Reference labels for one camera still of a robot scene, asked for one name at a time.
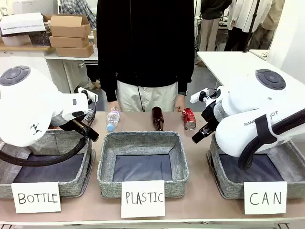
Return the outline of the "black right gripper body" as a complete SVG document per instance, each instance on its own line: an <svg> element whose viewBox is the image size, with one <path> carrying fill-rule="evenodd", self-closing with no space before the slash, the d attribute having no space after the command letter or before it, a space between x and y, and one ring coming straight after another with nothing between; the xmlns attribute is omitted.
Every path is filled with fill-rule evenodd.
<svg viewBox="0 0 305 229"><path fill-rule="evenodd" d="M206 124L203 126L203 129L206 130L216 130L219 122L216 119L214 115L214 107L215 102L210 103L206 106L206 108L203 110L201 116L206 121Z"/></svg>

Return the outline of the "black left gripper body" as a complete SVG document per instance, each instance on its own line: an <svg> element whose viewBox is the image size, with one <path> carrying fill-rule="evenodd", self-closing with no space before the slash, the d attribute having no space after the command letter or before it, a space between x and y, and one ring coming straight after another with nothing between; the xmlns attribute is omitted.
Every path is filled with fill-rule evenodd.
<svg viewBox="0 0 305 229"><path fill-rule="evenodd" d="M68 121L66 124L60 126L60 128L64 131L76 131L81 135L93 136L93 130L89 127L89 123L87 121L83 121L85 118L85 114Z"/></svg>

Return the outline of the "person's left hand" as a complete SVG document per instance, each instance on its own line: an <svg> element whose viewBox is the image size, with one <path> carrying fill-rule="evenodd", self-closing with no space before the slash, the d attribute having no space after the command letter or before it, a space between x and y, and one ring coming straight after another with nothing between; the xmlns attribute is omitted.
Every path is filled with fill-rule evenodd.
<svg viewBox="0 0 305 229"><path fill-rule="evenodd" d="M186 108L185 95L179 94L175 102L175 111L182 112Z"/></svg>

